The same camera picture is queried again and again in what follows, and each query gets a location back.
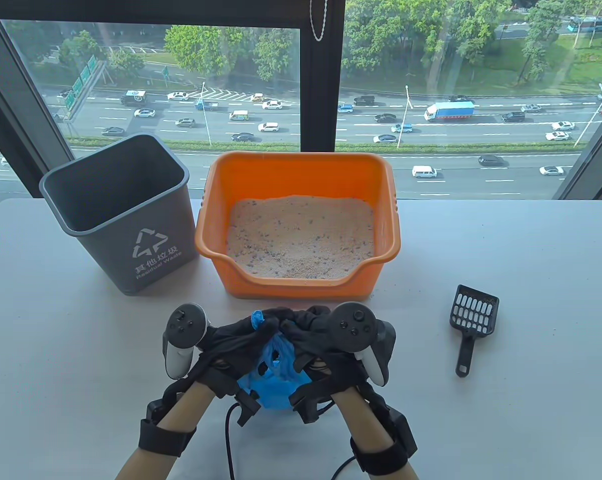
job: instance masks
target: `wrist strap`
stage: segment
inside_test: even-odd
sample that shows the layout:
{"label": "wrist strap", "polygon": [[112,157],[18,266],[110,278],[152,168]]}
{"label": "wrist strap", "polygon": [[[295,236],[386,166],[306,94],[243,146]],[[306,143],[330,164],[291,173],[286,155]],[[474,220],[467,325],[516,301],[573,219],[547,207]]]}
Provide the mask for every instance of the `wrist strap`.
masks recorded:
{"label": "wrist strap", "polygon": [[139,448],[147,452],[168,455],[169,457],[180,457],[194,432],[196,432],[196,429],[189,433],[164,430],[144,418],[141,420]]}
{"label": "wrist strap", "polygon": [[354,439],[350,437],[349,444],[352,447],[358,466],[361,470],[377,477],[398,472],[408,462],[408,453],[396,440],[394,445],[387,450],[376,453],[363,453],[358,450]]}

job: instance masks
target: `blue and white truck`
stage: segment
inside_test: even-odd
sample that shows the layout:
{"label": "blue and white truck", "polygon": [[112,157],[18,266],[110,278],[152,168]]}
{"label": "blue and white truck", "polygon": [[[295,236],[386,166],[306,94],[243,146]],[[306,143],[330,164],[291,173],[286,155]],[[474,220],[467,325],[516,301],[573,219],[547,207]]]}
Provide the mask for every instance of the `blue and white truck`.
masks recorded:
{"label": "blue and white truck", "polygon": [[424,117],[431,122],[469,119],[472,115],[474,115],[473,102],[437,102],[427,107]]}

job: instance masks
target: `litter scoop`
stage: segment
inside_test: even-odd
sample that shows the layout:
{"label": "litter scoop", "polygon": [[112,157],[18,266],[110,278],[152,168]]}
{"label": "litter scoop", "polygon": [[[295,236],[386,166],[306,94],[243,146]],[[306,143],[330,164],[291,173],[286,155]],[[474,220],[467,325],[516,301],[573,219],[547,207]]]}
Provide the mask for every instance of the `litter scoop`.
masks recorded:
{"label": "litter scoop", "polygon": [[454,297],[454,306],[450,313],[450,325],[461,330],[463,340],[456,362],[456,375],[467,377],[472,363],[474,342],[494,332],[497,324],[499,299],[494,295],[459,285]]}

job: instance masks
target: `highway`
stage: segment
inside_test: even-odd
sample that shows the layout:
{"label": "highway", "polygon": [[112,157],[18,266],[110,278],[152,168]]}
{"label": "highway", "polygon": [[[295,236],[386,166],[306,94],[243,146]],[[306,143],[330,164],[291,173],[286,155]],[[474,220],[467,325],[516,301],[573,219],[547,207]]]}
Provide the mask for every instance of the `highway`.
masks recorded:
{"label": "highway", "polygon": [[[48,92],[48,105],[58,105],[62,98],[58,92]],[[219,109],[202,111],[195,108],[195,99],[186,102],[167,100],[161,94],[150,94],[147,107],[155,109],[154,118],[134,118],[134,108],[121,105],[120,92],[93,91],[75,112],[69,125],[61,128],[64,135],[74,137],[97,137],[108,127],[120,127],[127,134],[153,132],[165,140],[208,140],[227,142],[233,133],[249,132],[256,135],[256,142],[298,143],[300,136],[300,109],[298,98],[285,98],[283,110],[263,110],[259,104],[252,104],[240,92],[214,90],[204,98],[217,100]],[[351,103],[351,96],[340,99]],[[472,118],[463,121],[428,122],[423,114],[427,106],[435,102],[433,98],[416,98],[411,101],[406,123],[413,125],[413,132],[403,134],[404,144],[492,144],[511,142],[547,142],[545,133],[552,131],[552,123],[571,121],[576,124],[573,136],[580,135],[582,128],[592,117],[599,102],[594,95],[547,98],[479,98]],[[405,98],[397,96],[377,96],[374,106],[357,106],[352,113],[339,114],[337,121],[337,142],[349,144],[370,144],[376,135],[390,132],[390,124],[374,122],[374,115],[394,114],[398,121],[403,119]],[[528,113],[525,122],[503,123],[500,115],[520,110],[522,105],[537,103],[543,110]],[[230,121],[233,110],[248,110],[249,121]],[[182,118],[194,118],[196,128],[178,128],[175,122]],[[595,118],[583,140],[591,138],[602,117]],[[278,122],[278,132],[259,133],[258,125],[263,122]]]}
{"label": "highway", "polygon": [[[73,148],[77,157],[94,148]],[[218,153],[176,151],[190,172],[189,189],[200,198],[209,166]],[[481,167],[476,155],[383,155],[394,169],[400,199],[550,199],[560,187],[577,153],[504,154],[503,167]],[[429,165],[438,170],[437,178],[413,178],[414,165]],[[542,176],[540,167],[555,165],[565,176]],[[0,162],[0,200],[27,196],[16,175]]]}

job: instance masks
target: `gray trash bin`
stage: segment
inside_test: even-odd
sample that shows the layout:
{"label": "gray trash bin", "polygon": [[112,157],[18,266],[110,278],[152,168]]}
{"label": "gray trash bin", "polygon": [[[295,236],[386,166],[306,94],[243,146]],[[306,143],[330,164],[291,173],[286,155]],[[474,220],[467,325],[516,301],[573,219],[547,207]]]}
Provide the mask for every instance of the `gray trash bin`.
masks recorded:
{"label": "gray trash bin", "polygon": [[196,255],[189,171],[139,133],[51,170],[39,188],[61,228],[126,295]]}

